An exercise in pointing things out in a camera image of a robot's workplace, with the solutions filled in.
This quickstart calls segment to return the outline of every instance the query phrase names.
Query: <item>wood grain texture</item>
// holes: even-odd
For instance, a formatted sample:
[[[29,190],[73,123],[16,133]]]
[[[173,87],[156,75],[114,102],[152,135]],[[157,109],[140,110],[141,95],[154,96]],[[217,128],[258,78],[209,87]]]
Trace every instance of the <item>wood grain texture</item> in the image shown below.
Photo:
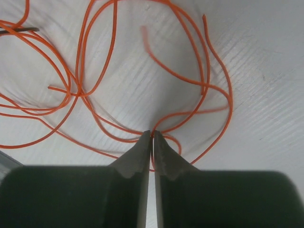
[[[99,1],[94,7],[101,6]],[[203,28],[206,14],[215,49],[229,69],[234,90],[234,115],[222,140],[196,163],[208,170],[276,170],[287,174],[304,197],[304,1],[302,0],[175,0]],[[73,69],[78,35],[87,0],[32,0],[26,25],[60,50]],[[98,78],[110,45],[112,9],[97,20],[88,41],[85,88]],[[189,110],[200,89],[160,69],[143,49],[139,27],[147,25],[151,47],[166,65],[198,79],[198,67],[181,25],[168,7],[146,0],[119,3],[118,33],[114,55],[105,78],[92,95],[102,108],[136,130],[152,128],[162,116]],[[23,0],[0,1],[0,17],[18,21]],[[37,106],[59,104],[62,94],[47,90],[62,86],[52,67],[16,38],[0,38],[0,91],[20,103]],[[227,88],[223,72],[212,59],[212,83]],[[210,91],[203,107],[224,104]],[[66,109],[47,117],[58,123]],[[227,112],[195,116],[172,133],[192,161],[208,147],[223,125]],[[170,126],[164,123],[161,128]],[[48,133],[40,123],[0,117],[1,144],[21,144]],[[111,132],[127,137],[112,128]],[[123,152],[132,145],[107,138],[90,112],[79,102],[62,130],[91,146]],[[24,164],[109,164],[112,159],[83,149],[53,135],[35,146],[3,150]],[[149,183],[149,202],[154,204],[154,177]],[[156,226],[156,210],[148,207],[147,227]]]

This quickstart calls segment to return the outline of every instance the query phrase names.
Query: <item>wire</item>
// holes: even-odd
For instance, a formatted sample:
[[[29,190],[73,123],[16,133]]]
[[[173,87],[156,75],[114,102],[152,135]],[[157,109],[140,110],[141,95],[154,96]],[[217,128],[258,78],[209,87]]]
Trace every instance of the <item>wire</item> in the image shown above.
[[[82,102],[86,105],[88,110],[91,112],[92,117],[96,121],[96,124],[98,125],[98,127],[108,137],[110,137],[110,138],[112,138],[116,141],[123,142],[123,143],[124,142],[125,143],[135,143],[135,142],[138,141],[138,139],[134,139],[134,138],[133,139],[124,139],[124,138],[120,138],[120,137],[117,137],[117,136],[109,133],[105,129],[104,124],[108,124],[108,125],[116,128],[116,129],[119,129],[119,130],[123,131],[123,132],[134,134],[134,135],[137,135],[137,136],[140,136],[142,134],[142,132],[140,132],[140,131],[136,131],[136,130],[129,129],[129,128],[125,127],[124,125],[118,123],[116,120],[113,120],[113,118],[112,118],[113,122],[111,122],[111,121],[107,120],[106,118],[101,117],[95,111],[95,108],[94,108],[94,106],[91,102],[91,99],[90,99],[90,95],[95,92],[95,90],[98,88],[98,86],[102,82],[102,80],[105,76],[105,73],[107,71],[107,68],[109,66],[111,57],[112,57],[112,53],[113,53],[113,50],[114,50],[114,47],[115,47],[116,33],[117,33],[118,2],[120,2],[122,0],[109,0],[109,1],[107,1],[103,6],[101,6],[99,8],[99,10],[93,15],[93,17],[89,21],[89,16],[90,16],[91,10],[92,10],[96,1],[97,0],[90,0],[90,2],[88,4],[88,7],[86,9],[85,15],[84,15],[83,24],[82,24],[82,27],[81,27],[81,30],[80,30],[79,40],[78,40],[78,48],[77,48],[77,55],[76,55],[76,62],[75,62],[75,75],[72,74],[71,70],[69,69],[65,60],[60,55],[59,51],[51,43],[49,43],[47,41],[47,39],[38,35],[35,32],[34,29],[29,29],[30,31],[28,31],[27,28],[22,27],[22,24],[27,20],[28,15],[29,15],[29,9],[30,9],[30,1],[29,0],[25,1],[26,6],[25,6],[24,15],[19,22],[12,23],[12,22],[9,22],[9,21],[0,20],[0,27],[4,29],[3,32],[0,32],[0,37],[1,36],[7,36],[7,35],[15,36],[15,37],[19,38],[21,41],[28,44],[33,49],[35,49],[55,69],[55,71],[58,74],[60,80],[62,81],[62,84],[63,84],[63,87],[64,87],[64,89],[62,89],[62,88],[56,88],[56,87],[53,87],[53,86],[49,86],[48,89],[58,91],[60,93],[65,94],[63,100],[61,101],[61,103],[58,106],[54,106],[54,107],[51,107],[51,108],[36,108],[36,107],[21,106],[21,105],[17,104],[16,101],[14,101],[14,100],[8,98],[7,96],[5,96],[4,94],[0,93],[0,97],[11,104],[11,105],[0,104],[0,107],[4,107],[4,108],[8,108],[8,109],[17,109],[17,110],[20,110],[20,111],[24,112],[25,114],[27,114],[27,115],[12,115],[12,114],[0,113],[0,115],[5,116],[5,117],[11,117],[11,118],[22,118],[22,119],[36,120],[36,121],[41,122],[47,128],[50,129],[50,132],[48,134],[46,134],[45,136],[43,136],[40,139],[37,139],[33,142],[29,142],[29,143],[25,143],[25,144],[21,144],[21,145],[0,145],[0,148],[3,148],[3,149],[18,149],[18,148],[31,146],[31,145],[34,145],[36,143],[39,143],[39,142],[47,139],[52,134],[57,133],[60,136],[66,138],[67,140],[69,140],[69,141],[71,141],[71,142],[73,142],[73,143],[75,143],[79,146],[82,146],[86,149],[89,149],[89,150],[94,151],[96,153],[99,153],[101,155],[117,159],[118,158],[117,156],[114,156],[110,153],[106,153],[102,150],[93,148],[91,146],[85,145],[85,144],[67,136],[66,134],[60,132],[59,128],[62,126],[62,124],[70,116],[70,114],[72,113],[72,111],[73,111],[73,109],[74,109],[74,107],[75,107],[75,105],[76,105],[76,103],[79,99],[81,99]],[[225,67],[224,63],[219,58],[218,54],[216,53],[216,51],[214,50],[214,47],[211,44],[211,41],[210,41],[210,38],[209,38],[209,33],[208,33],[207,18],[206,18],[205,15],[202,17],[202,19],[203,19],[203,24],[204,24],[205,39],[206,39],[207,45],[206,45],[206,43],[204,41],[204,38],[203,38],[203,36],[202,36],[202,34],[199,30],[199,27],[196,25],[194,20],[182,8],[180,8],[176,4],[173,4],[170,0],[149,0],[149,1],[154,1],[154,2],[157,2],[157,3],[160,3],[160,4],[163,4],[163,5],[166,5],[166,6],[170,7],[170,9],[174,13],[174,15],[179,20],[180,24],[182,25],[190,43],[191,43],[193,51],[195,53],[195,57],[196,57],[198,67],[199,67],[200,81],[188,79],[188,78],[186,78],[182,75],[179,75],[178,73],[174,72],[173,70],[169,69],[167,66],[165,66],[153,54],[153,52],[151,50],[151,47],[150,47],[150,44],[149,44],[149,39],[148,39],[147,28],[146,27],[141,27],[142,38],[143,38],[143,42],[144,42],[144,48],[145,48],[147,54],[151,57],[151,59],[153,59],[155,61],[156,64],[158,64],[161,68],[166,70],[168,73],[170,73],[174,77],[176,77],[176,78],[178,78],[178,79],[180,79],[184,82],[187,82],[187,83],[190,83],[190,84],[197,85],[197,86],[201,87],[201,94],[200,94],[201,98],[200,98],[200,101],[198,102],[198,104],[196,105],[196,107],[192,111],[176,112],[176,113],[172,113],[172,114],[164,116],[153,127],[151,137],[154,136],[154,131],[156,129],[158,129],[160,124],[162,124],[164,121],[167,121],[168,119],[170,119],[172,117],[175,117],[175,116],[186,116],[185,119],[183,121],[181,121],[179,124],[177,124],[176,126],[171,127],[169,129],[161,130],[161,133],[164,134],[164,137],[167,140],[171,140],[171,141],[173,141],[174,143],[177,144],[177,146],[179,148],[178,153],[179,153],[179,155],[181,155],[181,144],[179,143],[179,141],[176,138],[172,137],[171,135],[168,135],[169,132],[172,132],[172,131],[178,129],[179,127],[181,127],[182,125],[187,123],[196,114],[214,113],[214,112],[220,112],[220,111],[229,109],[228,117],[226,119],[226,124],[225,124],[224,128],[222,129],[221,133],[215,139],[215,141],[200,156],[198,156],[195,160],[193,160],[191,162],[191,164],[194,164],[200,158],[202,158],[202,156],[205,155],[220,140],[220,138],[223,136],[223,134],[225,133],[225,131],[226,131],[228,125],[229,125],[229,122],[230,122],[231,117],[232,117],[232,109],[233,109],[233,96],[232,96],[231,81],[230,81],[230,78],[229,78],[227,68]],[[113,24],[112,24],[111,43],[110,43],[110,47],[109,47],[109,50],[108,50],[107,58],[106,58],[104,67],[103,67],[103,69],[100,73],[100,76],[99,76],[98,80],[96,81],[95,85],[92,87],[92,89],[90,89],[88,92],[86,92],[83,88],[83,81],[84,81],[84,78],[85,78],[85,62],[86,62],[85,60],[86,60],[86,48],[87,48],[88,37],[89,37],[90,31],[91,31],[92,26],[94,25],[96,19],[110,5],[113,5]],[[191,33],[190,33],[190,31],[189,31],[189,29],[186,25],[186,22],[184,21],[183,18],[185,18],[191,24],[191,26],[194,28],[197,36],[199,37],[199,41],[202,45],[203,51],[205,53],[206,67],[207,67],[206,81],[205,81],[205,76],[204,76],[203,63],[202,63],[202,60],[200,59],[199,49],[197,48],[197,46],[194,42],[194,38],[191,35]],[[54,55],[56,56],[56,58],[59,60],[60,64],[64,68],[64,71],[65,71],[64,74],[59,70],[58,66],[54,63],[54,61],[44,51],[42,51],[40,48],[38,48],[38,46],[36,46],[32,41],[30,41],[31,39],[40,42],[41,44],[43,44],[45,47],[47,47],[50,51],[52,51],[54,53]],[[228,93],[225,90],[219,88],[218,86],[210,84],[210,58],[209,58],[209,52],[208,52],[207,46],[210,49],[213,56],[215,57],[215,59],[219,62],[221,68],[223,69],[223,72],[225,74],[225,78],[226,78],[226,81],[227,81],[227,84],[228,84]],[[76,93],[71,92],[72,83],[75,83],[77,85],[77,92]],[[209,89],[213,89],[213,90],[216,90],[216,91],[222,93],[225,96],[225,98],[227,99],[228,104],[226,106],[223,106],[223,107],[200,111],[199,108],[203,104]],[[59,109],[67,107],[69,104],[71,104],[70,108],[68,109],[65,117],[61,120],[61,122],[57,126],[53,127],[53,126],[49,125],[48,123],[46,123],[42,119],[43,116],[48,115],[48,114],[53,114],[53,113],[57,112]],[[154,167],[153,154],[151,154],[151,159],[152,159],[152,165]]]

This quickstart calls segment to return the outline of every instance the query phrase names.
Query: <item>orange wire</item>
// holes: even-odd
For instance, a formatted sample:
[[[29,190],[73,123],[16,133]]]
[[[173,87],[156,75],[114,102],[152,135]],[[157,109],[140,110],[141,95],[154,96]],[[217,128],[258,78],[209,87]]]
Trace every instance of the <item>orange wire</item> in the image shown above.
[[[30,2],[29,0],[26,0],[26,6],[25,6],[25,12],[24,15],[22,17],[22,19],[17,22],[16,24],[8,22],[8,21],[3,21],[0,20],[0,27],[2,27],[3,29],[5,29],[6,31],[9,32],[9,34],[5,34],[5,35],[13,35],[16,36],[17,38],[19,38],[20,40],[22,40],[23,42],[25,42],[26,44],[28,44],[29,46],[31,46],[33,49],[35,49],[38,53],[40,53],[50,64],[51,66],[55,69],[56,73],[58,74],[59,78],[61,79],[64,88],[65,89],[60,89],[60,88],[56,88],[53,86],[49,86],[48,89],[51,90],[55,90],[58,92],[62,92],[65,94],[65,97],[63,98],[62,102],[55,107],[52,108],[35,108],[35,107],[22,107],[20,105],[17,104],[16,101],[13,101],[12,99],[6,97],[5,95],[0,93],[0,97],[2,99],[5,99],[6,101],[8,101],[9,103],[11,103],[12,105],[6,105],[6,104],[0,104],[0,107],[4,107],[4,108],[9,108],[9,109],[19,109],[21,111],[23,111],[24,113],[28,114],[29,116],[25,116],[25,115],[11,115],[11,114],[5,114],[5,113],[0,113],[0,115],[5,116],[5,117],[12,117],[12,118],[24,118],[24,119],[32,119],[32,120],[37,120],[40,121],[41,123],[43,123],[46,127],[48,127],[51,131],[43,136],[42,138],[35,140],[33,142],[30,143],[26,143],[26,144],[22,144],[22,145],[0,145],[0,148],[4,148],[4,149],[18,149],[18,148],[22,148],[22,147],[26,147],[26,146],[31,146],[34,145],[36,143],[39,143],[45,139],[47,139],[48,137],[50,137],[52,134],[57,133],[59,135],[61,135],[62,137],[68,139],[69,141],[76,143],[77,145],[80,145],[84,148],[87,148],[89,150],[92,150],[94,152],[97,152],[99,154],[111,157],[111,158],[118,158],[114,155],[111,155],[109,153],[105,153],[99,149],[90,147],[88,145],[85,145],[81,142],[78,142],[77,140],[63,134],[62,132],[59,131],[59,128],[62,126],[62,124],[66,121],[66,119],[69,117],[69,115],[71,114],[71,112],[73,111],[77,101],[79,98],[82,99],[82,101],[84,102],[84,104],[86,105],[86,107],[90,110],[90,112],[92,113],[93,118],[95,119],[97,125],[99,126],[99,128],[110,138],[119,141],[119,142],[125,142],[125,143],[135,143],[137,142],[136,139],[123,139],[123,138],[119,138],[111,133],[109,133],[105,127],[103,126],[102,123],[106,123],[111,125],[112,127],[115,127],[121,131],[127,132],[127,133],[131,133],[131,134],[135,134],[135,135],[141,135],[142,132],[140,131],[136,131],[136,130],[132,130],[132,129],[128,129],[124,126],[121,126],[119,124],[115,124],[112,123],[111,121],[108,121],[107,119],[101,117],[99,114],[96,113],[92,102],[90,101],[89,96],[94,93],[94,91],[98,88],[98,86],[100,85],[102,79],[105,76],[106,70],[109,66],[110,60],[111,60],[111,56],[113,54],[113,50],[114,50],[114,45],[115,45],[115,39],[116,39],[116,31],[117,31],[117,14],[118,14],[118,2],[122,1],[122,0],[109,0],[108,2],[106,2],[103,6],[101,6],[99,8],[99,10],[94,14],[94,16],[92,17],[92,19],[90,21],[88,21],[90,12],[92,10],[92,7],[94,5],[94,3],[96,2],[96,0],[90,0],[90,3],[87,7],[87,10],[85,12],[84,15],[84,20],[83,20],[83,24],[81,27],[81,31],[79,34],[79,41],[78,41],[78,48],[77,48],[77,55],[76,55],[76,64],[75,64],[75,75],[73,75],[70,71],[70,69],[68,68],[66,62],[64,61],[64,59],[61,57],[60,53],[43,37],[41,37],[40,35],[38,35],[36,32],[29,32],[29,33],[22,33],[22,32],[16,32],[14,31],[14,29],[16,28],[21,28],[22,24],[26,21],[28,15],[29,15],[29,8],[30,8]],[[168,140],[173,141],[174,143],[177,144],[178,148],[179,148],[179,155],[181,155],[181,144],[179,143],[179,141],[177,139],[175,139],[174,137],[167,135],[166,133],[171,132],[176,130],[177,128],[179,128],[180,126],[184,125],[187,121],[189,121],[193,115],[195,114],[205,114],[205,113],[213,113],[213,112],[219,112],[219,111],[223,111],[226,110],[227,108],[229,108],[229,114],[228,114],[228,118],[226,121],[226,124],[222,130],[222,132],[219,134],[219,136],[216,138],[216,140],[199,156],[197,157],[194,161],[192,161],[192,164],[194,164],[195,162],[197,162],[204,154],[206,154],[222,137],[222,135],[225,133],[228,124],[231,120],[232,117],[232,107],[233,107],[233,98],[232,98],[232,86],[231,86],[231,81],[229,78],[229,74],[228,71],[225,67],[225,65],[223,64],[223,62],[221,61],[221,59],[219,58],[218,54],[215,52],[210,39],[209,39],[209,34],[208,34],[208,26],[207,26],[207,19],[206,16],[203,16],[203,23],[204,23],[204,30],[205,30],[205,39],[207,42],[207,45],[210,49],[210,51],[212,52],[213,56],[216,58],[216,60],[219,62],[219,64],[221,65],[226,80],[227,80],[227,84],[228,84],[228,93],[226,91],[224,91],[223,89],[215,86],[215,85],[211,85],[210,84],[210,59],[209,59],[209,53],[208,53],[208,49],[207,49],[207,45],[205,44],[204,38],[198,28],[198,26],[195,24],[195,22],[193,21],[193,19],[180,7],[178,7],[177,5],[171,3],[170,0],[150,0],[150,1],[154,1],[154,2],[158,2],[164,5],[167,5],[171,8],[172,12],[175,14],[175,16],[177,17],[177,19],[179,20],[180,24],[182,25],[187,37],[189,38],[189,41],[192,45],[193,51],[195,53],[195,57],[197,59],[197,63],[199,65],[199,75],[200,75],[200,81],[195,81],[195,80],[191,80],[188,78],[185,78],[179,74],[177,74],[176,72],[174,72],[173,70],[169,69],[168,67],[166,67],[160,60],[157,59],[157,57],[153,54],[153,52],[151,51],[149,42],[148,42],[148,32],[146,27],[142,27],[142,38],[144,41],[144,47],[145,50],[147,51],[147,53],[149,54],[149,56],[160,66],[162,67],[164,70],[166,70],[167,72],[169,72],[170,74],[172,74],[173,76],[177,77],[178,79],[187,82],[187,83],[191,83],[194,85],[198,85],[201,86],[201,99],[198,102],[197,106],[194,108],[193,111],[188,111],[188,112],[176,112],[176,113],[172,113],[169,115],[166,115],[165,117],[161,118],[156,125],[153,127],[152,130],[152,137],[154,134],[154,131],[157,129],[157,127],[164,121],[168,120],[169,118],[172,118],[174,116],[180,116],[180,115],[187,115],[187,117],[180,122],[178,125],[169,128],[169,129],[165,129],[162,130],[161,132],[164,134],[164,137]],[[95,85],[93,86],[93,88],[91,90],[89,90],[89,92],[85,92],[83,89],[83,81],[85,78],[85,57],[86,57],[86,46],[87,46],[87,40],[89,37],[89,33],[91,31],[92,26],[94,25],[96,19],[99,17],[99,15],[110,5],[114,5],[113,8],[113,27],[112,27],[112,38],[111,38],[111,43],[110,43],[110,47],[108,50],[108,54],[107,54],[107,58],[106,61],[104,63],[104,67],[101,71],[101,74],[97,80],[97,82],[95,83]],[[207,66],[207,79],[206,82],[204,82],[204,72],[203,72],[203,64],[202,61],[200,59],[200,55],[199,55],[199,49],[197,48],[194,39],[186,25],[186,23],[184,22],[182,16],[185,17],[188,22],[193,26],[193,28],[195,29],[199,40],[201,42],[201,45],[203,47],[203,51],[205,53],[205,58],[206,58],[206,66]],[[43,45],[45,45],[47,48],[49,48],[54,55],[56,56],[56,58],[60,61],[61,65],[64,67],[64,70],[66,72],[66,78],[67,81],[65,79],[65,77],[63,76],[63,74],[60,72],[60,70],[58,69],[58,67],[56,66],[56,64],[53,62],[53,60],[45,53],[43,52],[40,48],[38,48],[35,44],[33,44],[31,41],[29,41],[29,39],[33,39],[36,40],[40,43],[42,43]],[[72,81],[74,81],[77,85],[77,93],[72,93],[71,92],[71,83]],[[201,104],[203,103],[208,89],[214,89],[217,90],[218,92],[222,93],[227,101],[228,101],[228,105],[224,106],[224,107],[219,107],[219,108],[215,108],[215,109],[209,109],[209,110],[202,110],[199,111],[199,108],[201,106]],[[61,122],[56,126],[56,127],[52,127],[49,124],[47,124],[45,121],[43,121],[41,118],[39,118],[38,116],[45,116],[48,114],[52,114],[56,111],[58,111],[59,109],[62,109],[64,107],[66,107],[72,100],[72,97],[74,97],[74,100],[72,102],[71,107],[69,108],[67,114],[65,115],[65,117],[61,120]],[[154,159],[153,159],[153,155],[151,154],[151,159],[152,159],[152,165],[154,167]]]

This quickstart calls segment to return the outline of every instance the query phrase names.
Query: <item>white surface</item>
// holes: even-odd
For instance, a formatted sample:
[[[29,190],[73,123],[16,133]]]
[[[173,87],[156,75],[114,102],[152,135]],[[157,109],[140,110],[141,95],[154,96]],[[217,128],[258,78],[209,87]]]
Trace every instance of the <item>white surface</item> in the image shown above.
[[[95,10],[103,2],[99,1]],[[222,140],[196,166],[281,171],[293,180],[304,197],[304,1],[175,2],[179,2],[201,28],[201,16],[207,15],[211,41],[229,69],[234,90],[231,125]],[[71,68],[75,65],[77,40],[87,5],[87,0],[31,1],[27,25],[39,27]],[[23,10],[23,0],[0,2],[1,19],[17,21]],[[149,58],[143,49],[140,25],[148,26],[156,56],[185,76],[199,76],[190,43],[168,7],[141,0],[119,3],[114,56],[92,97],[121,123],[136,130],[147,130],[165,114],[193,107],[200,89],[175,79]],[[89,38],[87,89],[95,84],[103,66],[111,29],[112,7],[109,7],[99,17]],[[58,104],[63,95],[47,90],[50,84],[61,86],[51,66],[16,38],[0,39],[0,91],[5,94],[10,91],[32,104]],[[223,73],[214,59],[212,67],[212,82],[225,88]],[[223,101],[221,95],[211,91],[204,107],[220,106]],[[48,120],[58,123],[65,111],[49,116]],[[226,114],[196,116],[174,131],[172,135],[181,141],[187,160],[193,160],[208,147]],[[0,117],[0,129],[0,143],[9,145],[30,142],[48,132],[41,123],[4,117]],[[63,130],[105,150],[125,151],[131,146],[108,139],[81,102]],[[112,161],[58,135],[32,147],[3,151],[24,164],[89,165]],[[156,226],[152,179],[147,227]]]

